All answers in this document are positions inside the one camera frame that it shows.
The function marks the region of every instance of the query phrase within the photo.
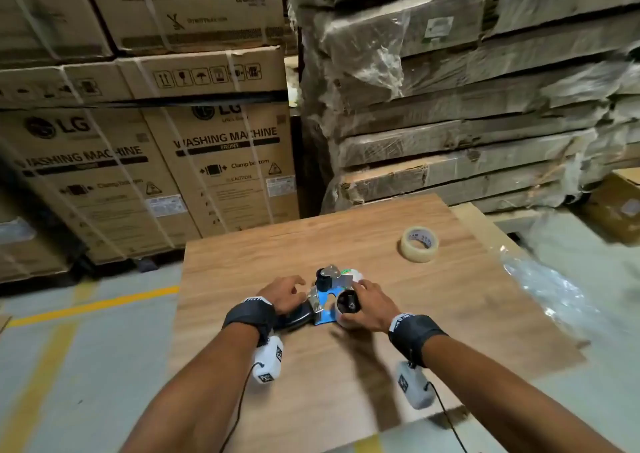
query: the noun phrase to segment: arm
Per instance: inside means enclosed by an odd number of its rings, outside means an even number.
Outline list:
[[[380,286],[354,283],[362,310],[342,319],[389,333],[400,314]],[[546,394],[480,352],[447,335],[422,345],[422,361],[510,452],[621,453]]]
[[[305,281],[299,276],[277,278],[259,296],[284,315],[307,299],[306,293],[296,292],[296,284]],[[259,337],[252,325],[223,328],[151,401],[120,453],[219,451]]]

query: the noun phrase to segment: white sensor device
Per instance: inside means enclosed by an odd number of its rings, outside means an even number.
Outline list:
[[[253,363],[257,365],[252,369],[251,375],[257,382],[267,384],[280,376],[283,351],[284,345],[277,335],[270,336],[265,345],[255,350]]]
[[[396,367],[396,382],[413,409],[426,409],[433,404],[433,385],[422,373],[422,368],[403,360]]]

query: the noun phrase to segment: person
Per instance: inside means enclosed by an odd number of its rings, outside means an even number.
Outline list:
[[[234,307],[220,333],[151,401],[121,453],[219,452],[256,345],[264,343],[277,315],[304,303],[307,295],[296,290],[304,284],[300,276],[277,278]],[[401,313],[378,284],[363,279],[353,288],[362,309],[343,318],[389,334],[408,360],[428,366],[507,451],[620,452],[556,401],[446,335],[430,318]]]

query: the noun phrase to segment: person's left hand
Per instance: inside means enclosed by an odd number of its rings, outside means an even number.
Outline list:
[[[276,278],[258,293],[273,304],[278,315],[286,315],[298,308],[307,300],[305,292],[298,292],[296,285],[304,285],[307,282],[300,276],[287,276]]]

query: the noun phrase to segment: person's right forearm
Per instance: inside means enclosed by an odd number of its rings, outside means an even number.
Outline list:
[[[549,396],[449,336],[427,340],[422,357],[507,451],[620,453]]]

